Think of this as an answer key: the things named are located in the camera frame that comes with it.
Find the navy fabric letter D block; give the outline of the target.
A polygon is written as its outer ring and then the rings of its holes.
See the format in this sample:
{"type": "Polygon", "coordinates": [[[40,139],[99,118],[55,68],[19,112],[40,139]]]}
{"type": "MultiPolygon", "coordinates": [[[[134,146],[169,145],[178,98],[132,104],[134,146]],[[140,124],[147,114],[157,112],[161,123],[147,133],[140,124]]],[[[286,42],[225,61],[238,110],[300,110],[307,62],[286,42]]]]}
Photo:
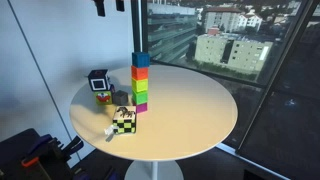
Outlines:
{"type": "Polygon", "coordinates": [[[88,81],[92,91],[107,91],[111,87],[107,69],[92,70],[88,81]]]}

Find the zebra checkered fabric block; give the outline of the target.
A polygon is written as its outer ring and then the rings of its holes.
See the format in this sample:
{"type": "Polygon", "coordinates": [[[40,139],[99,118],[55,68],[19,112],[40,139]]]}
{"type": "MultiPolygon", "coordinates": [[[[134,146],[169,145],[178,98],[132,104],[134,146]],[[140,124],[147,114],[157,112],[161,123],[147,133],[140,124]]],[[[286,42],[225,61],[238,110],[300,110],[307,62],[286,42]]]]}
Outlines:
{"type": "Polygon", "coordinates": [[[112,125],[115,134],[127,134],[136,132],[136,107],[135,106],[117,106],[112,125]]]}

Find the orange plastic cube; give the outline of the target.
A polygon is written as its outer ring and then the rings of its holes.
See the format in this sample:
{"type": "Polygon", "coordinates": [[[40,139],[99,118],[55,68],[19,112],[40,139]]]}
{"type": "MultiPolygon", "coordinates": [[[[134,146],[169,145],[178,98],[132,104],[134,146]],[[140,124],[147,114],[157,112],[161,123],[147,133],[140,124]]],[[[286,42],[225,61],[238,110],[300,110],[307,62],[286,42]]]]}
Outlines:
{"type": "Polygon", "coordinates": [[[143,80],[148,78],[148,68],[143,67],[143,68],[138,68],[135,66],[131,66],[131,76],[135,80],[143,80]]]}

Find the yellow-green plastic cube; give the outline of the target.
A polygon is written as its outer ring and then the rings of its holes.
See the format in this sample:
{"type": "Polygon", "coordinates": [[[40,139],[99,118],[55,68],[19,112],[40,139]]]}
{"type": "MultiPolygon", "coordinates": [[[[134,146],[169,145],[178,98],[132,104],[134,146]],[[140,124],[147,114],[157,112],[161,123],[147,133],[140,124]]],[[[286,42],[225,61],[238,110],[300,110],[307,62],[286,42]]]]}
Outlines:
{"type": "Polygon", "coordinates": [[[136,79],[132,78],[131,83],[132,83],[132,89],[135,92],[142,92],[142,91],[146,91],[148,89],[148,80],[147,79],[136,80],[136,79]]]}

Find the small grey plastic cube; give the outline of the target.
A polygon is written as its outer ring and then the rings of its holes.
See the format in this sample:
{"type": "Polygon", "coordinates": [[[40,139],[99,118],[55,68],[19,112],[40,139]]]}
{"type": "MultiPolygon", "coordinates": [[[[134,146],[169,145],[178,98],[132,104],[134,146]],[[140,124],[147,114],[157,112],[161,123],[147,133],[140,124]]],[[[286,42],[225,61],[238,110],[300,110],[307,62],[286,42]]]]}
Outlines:
{"type": "Polygon", "coordinates": [[[128,94],[124,91],[117,91],[113,95],[113,103],[116,105],[127,105],[128,104],[128,94]]]}

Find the green plastic cube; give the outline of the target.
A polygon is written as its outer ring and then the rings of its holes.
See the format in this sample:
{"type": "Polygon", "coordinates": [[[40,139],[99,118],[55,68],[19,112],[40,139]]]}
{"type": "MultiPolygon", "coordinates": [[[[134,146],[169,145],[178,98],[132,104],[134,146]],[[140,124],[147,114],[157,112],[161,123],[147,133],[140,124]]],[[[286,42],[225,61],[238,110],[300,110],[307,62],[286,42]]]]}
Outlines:
{"type": "Polygon", "coordinates": [[[132,99],[135,104],[147,103],[148,102],[148,92],[147,91],[141,91],[141,92],[132,91],[132,99]]]}

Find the magenta plastic cube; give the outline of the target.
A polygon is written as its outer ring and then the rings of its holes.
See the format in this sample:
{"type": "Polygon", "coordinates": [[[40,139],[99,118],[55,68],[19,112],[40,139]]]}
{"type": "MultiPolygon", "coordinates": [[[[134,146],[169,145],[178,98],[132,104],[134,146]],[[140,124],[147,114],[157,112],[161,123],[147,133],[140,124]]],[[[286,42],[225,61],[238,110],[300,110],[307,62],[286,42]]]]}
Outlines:
{"type": "Polygon", "coordinates": [[[145,112],[147,110],[147,104],[143,103],[143,104],[136,104],[136,112],[137,113],[142,113],[145,112]]]}

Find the round white table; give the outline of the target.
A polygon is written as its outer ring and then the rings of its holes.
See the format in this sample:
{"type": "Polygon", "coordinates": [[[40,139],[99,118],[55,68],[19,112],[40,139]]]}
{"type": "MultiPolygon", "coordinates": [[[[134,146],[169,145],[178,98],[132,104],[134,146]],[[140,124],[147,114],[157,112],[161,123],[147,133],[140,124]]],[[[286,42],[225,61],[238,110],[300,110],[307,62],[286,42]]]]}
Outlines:
{"type": "Polygon", "coordinates": [[[125,180],[183,180],[177,164],[222,142],[233,130],[238,109],[217,81],[173,66],[149,67],[148,110],[137,115],[137,132],[108,140],[113,105],[99,106],[88,85],[74,96],[70,120],[93,147],[129,159],[125,180]]]}

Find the black bag with clamps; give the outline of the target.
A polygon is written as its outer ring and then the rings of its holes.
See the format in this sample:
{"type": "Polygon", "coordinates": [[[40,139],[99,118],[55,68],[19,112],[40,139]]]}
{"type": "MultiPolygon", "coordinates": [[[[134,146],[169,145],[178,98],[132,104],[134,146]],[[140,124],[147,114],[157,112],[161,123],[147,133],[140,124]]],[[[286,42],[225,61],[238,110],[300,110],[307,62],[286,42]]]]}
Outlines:
{"type": "Polygon", "coordinates": [[[89,180],[68,161],[84,146],[75,136],[67,145],[50,134],[27,129],[0,142],[0,180],[89,180]]]}

